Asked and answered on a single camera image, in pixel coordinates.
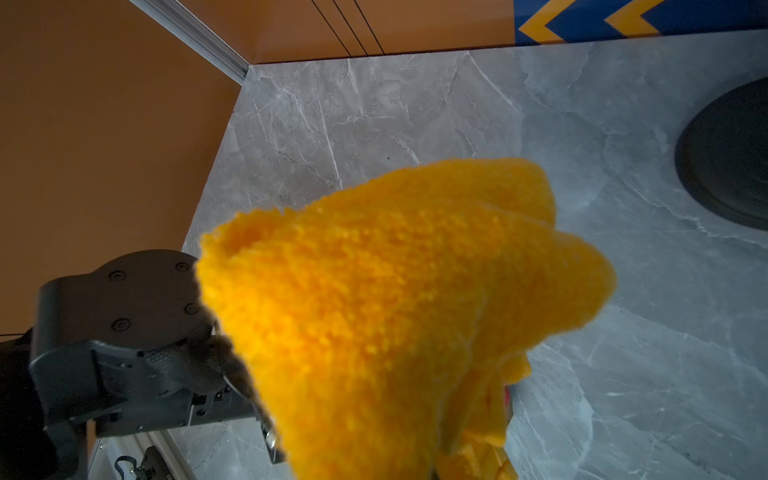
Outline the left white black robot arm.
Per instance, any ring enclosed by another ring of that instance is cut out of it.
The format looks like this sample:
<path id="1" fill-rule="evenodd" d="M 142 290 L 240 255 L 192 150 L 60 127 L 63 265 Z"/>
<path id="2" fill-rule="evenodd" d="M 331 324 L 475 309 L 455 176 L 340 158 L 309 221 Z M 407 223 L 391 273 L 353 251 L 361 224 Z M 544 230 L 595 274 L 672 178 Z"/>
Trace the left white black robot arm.
<path id="1" fill-rule="evenodd" d="M 35 325 L 1 345 L 3 478 L 84 478 L 89 428 L 117 437 L 260 416 L 195 263 L 145 250 L 40 288 Z"/>

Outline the orange fluffy cloth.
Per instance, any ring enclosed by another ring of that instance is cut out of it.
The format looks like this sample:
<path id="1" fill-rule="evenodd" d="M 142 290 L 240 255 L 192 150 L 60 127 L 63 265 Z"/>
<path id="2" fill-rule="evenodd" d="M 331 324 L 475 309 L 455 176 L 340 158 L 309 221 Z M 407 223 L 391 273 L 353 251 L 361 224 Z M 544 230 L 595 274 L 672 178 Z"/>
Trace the orange fluffy cloth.
<path id="1" fill-rule="evenodd" d="M 506 388 L 584 327 L 611 262 L 519 158 L 400 169 L 202 236 L 202 304 L 298 479 L 513 479 Z"/>

